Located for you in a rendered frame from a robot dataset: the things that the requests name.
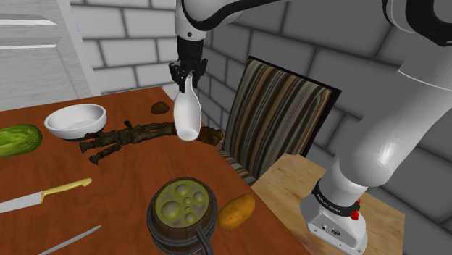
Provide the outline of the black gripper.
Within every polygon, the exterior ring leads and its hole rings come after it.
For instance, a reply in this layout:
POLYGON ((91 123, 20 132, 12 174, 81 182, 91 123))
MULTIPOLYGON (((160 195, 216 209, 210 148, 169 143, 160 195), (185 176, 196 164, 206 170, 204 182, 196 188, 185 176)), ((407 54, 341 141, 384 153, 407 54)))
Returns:
POLYGON ((201 76, 206 72, 208 59, 202 57, 204 41, 189 41, 180 36, 177 37, 177 62, 169 63, 169 71, 172 80, 177 83, 179 92, 185 93, 185 81, 187 72, 192 71, 193 87, 198 86, 201 76))

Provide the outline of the white bottle vase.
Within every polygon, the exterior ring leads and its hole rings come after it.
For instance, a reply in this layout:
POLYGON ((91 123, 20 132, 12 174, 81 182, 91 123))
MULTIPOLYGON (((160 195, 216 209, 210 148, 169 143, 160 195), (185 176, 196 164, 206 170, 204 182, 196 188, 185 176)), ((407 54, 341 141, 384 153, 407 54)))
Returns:
POLYGON ((173 118, 177 136, 183 141, 194 141, 201 129, 201 105, 193 90, 193 76, 188 75, 175 98, 173 118))

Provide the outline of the small brown lump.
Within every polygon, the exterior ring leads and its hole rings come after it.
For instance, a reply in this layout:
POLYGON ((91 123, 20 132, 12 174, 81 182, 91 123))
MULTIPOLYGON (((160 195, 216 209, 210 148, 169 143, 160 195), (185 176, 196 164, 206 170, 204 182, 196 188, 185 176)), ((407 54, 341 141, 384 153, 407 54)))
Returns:
POLYGON ((151 107, 152 114, 165 114, 170 110, 169 105, 163 101, 158 101, 151 107))

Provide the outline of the striped upholstered chair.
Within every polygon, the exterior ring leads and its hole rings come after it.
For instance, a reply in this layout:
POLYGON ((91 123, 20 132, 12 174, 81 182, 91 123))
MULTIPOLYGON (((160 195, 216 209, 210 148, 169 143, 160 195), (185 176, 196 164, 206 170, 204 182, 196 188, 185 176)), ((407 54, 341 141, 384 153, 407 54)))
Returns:
POLYGON ((283 154, 306 156, 340 89, 250 56, 221 155, 253 185, 283 154))

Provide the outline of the white bowl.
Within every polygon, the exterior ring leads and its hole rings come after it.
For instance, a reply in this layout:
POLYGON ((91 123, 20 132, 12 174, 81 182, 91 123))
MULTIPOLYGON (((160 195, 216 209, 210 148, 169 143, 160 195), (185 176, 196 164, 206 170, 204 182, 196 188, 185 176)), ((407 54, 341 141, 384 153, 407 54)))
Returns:
POLYGON ((44 126, 64 140, 80 140, 86 134, 102 130, 106 124, 106 110, 97 104, 76 104, 52 112, 44 126))

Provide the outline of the brown wooden table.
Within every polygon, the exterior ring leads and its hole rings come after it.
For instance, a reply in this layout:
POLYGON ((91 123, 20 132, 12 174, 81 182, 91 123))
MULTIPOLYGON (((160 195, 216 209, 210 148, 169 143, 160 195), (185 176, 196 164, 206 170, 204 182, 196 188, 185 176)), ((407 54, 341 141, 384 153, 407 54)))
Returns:
POLYGON ((207 184, 220 208, 245 193, 255 198, 254 213, 240 227, 228 231, 216 226, 211 241, 215 255, 309 255, 213 146, 164 136, 126 145, 94 165, 88 157, 102 148, 82 154, 78 143, 55 137, 43 124, 49 114, 72 104, 103 106, 106 131, 124 128, 125 120, 133 125, 172 122, 171 113, 150 113, 158 101, 172 107, 161 88, 149 88, 0 112, 0 128, 32 124, 43 135, 35 151, 0 159, 0 203, 93 180, 46 196, 42 204, 0 214, 0 255, 37 255, 97 225, 101 228, 54 254, 162 255, 148 231, 146 211, 153 195, 177 177, 207 184))

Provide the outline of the wooden barrel with green liquid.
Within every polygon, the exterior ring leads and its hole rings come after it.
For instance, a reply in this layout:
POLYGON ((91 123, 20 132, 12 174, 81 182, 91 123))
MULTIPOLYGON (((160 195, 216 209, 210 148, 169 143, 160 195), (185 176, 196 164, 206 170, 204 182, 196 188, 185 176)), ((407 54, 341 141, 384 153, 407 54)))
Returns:
POLYGON ((150 201, 146 222, 165 255, 214 255, 217 200, 200 180, 180 177, 163 185, 150 201))

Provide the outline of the brown potato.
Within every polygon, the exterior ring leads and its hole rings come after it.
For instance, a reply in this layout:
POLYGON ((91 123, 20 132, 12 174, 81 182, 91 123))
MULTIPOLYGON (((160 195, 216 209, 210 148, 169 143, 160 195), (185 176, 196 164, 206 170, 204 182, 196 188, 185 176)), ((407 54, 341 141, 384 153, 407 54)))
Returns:
POLYGON ((255 198, 251 194, 243 194, 220 209, 217 222, 225 230, 234 230, 253 214, 255 207, 255 198))

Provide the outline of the light wooden robot stand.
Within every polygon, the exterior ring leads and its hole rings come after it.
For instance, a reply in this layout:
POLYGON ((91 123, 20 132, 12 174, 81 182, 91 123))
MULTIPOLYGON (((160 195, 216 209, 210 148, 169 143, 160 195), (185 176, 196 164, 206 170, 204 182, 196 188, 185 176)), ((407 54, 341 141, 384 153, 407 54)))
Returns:
MULTIPOLYGON (((312 235, 300 212, 300 201, 324 173, 324 168, 300 155, 283 154, 251 188, 311 255, 345 255, 312 235)), ((403 255, 403 213, 364 193, 360 217, 366 220, 368 233, 364 255, 403 255)))

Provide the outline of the white panelled door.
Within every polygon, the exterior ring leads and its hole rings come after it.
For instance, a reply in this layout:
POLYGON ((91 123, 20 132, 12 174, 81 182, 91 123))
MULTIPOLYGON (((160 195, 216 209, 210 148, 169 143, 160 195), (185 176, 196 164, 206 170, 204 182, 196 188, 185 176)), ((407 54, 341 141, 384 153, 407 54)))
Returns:
POLYGON ((0 111, 100 93, 69 0, 0 0, 0 111))

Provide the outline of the green lettuce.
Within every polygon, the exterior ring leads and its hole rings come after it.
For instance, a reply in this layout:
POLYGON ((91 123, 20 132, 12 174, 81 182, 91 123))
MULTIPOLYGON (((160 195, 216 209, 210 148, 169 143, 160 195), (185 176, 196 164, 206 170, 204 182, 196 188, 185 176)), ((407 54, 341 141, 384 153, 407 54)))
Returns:
POLYGON ((13 125, 0 129, 0 158, 29 153, 41 145, 43 136, 35 125, 13 125))

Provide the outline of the yellow handled knife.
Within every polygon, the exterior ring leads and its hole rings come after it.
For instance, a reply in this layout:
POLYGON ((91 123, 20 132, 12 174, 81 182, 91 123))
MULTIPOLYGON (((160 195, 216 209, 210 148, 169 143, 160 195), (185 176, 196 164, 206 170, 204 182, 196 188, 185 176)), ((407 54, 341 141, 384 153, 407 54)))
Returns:
POLYGON ((5 212, 11 212, 18 209, 24 209, 29 206, 35 206, 41 204, 44 198, 48 195, 54 193, 61 193, 64 191, 71 190, 73 188, 77 188, 79 186, 86 187, 92 183, 91 178, 86 178, 82 180, 78 180, 72 183, 68 183, 65 185, 57 186, 54 188, 50 188, 47 190, 39 191, 37 193, 32 193, 26 196, 22 196, 19 198, 14 198, 9 201, 4 201, 0 203, 0 214, 5 212))

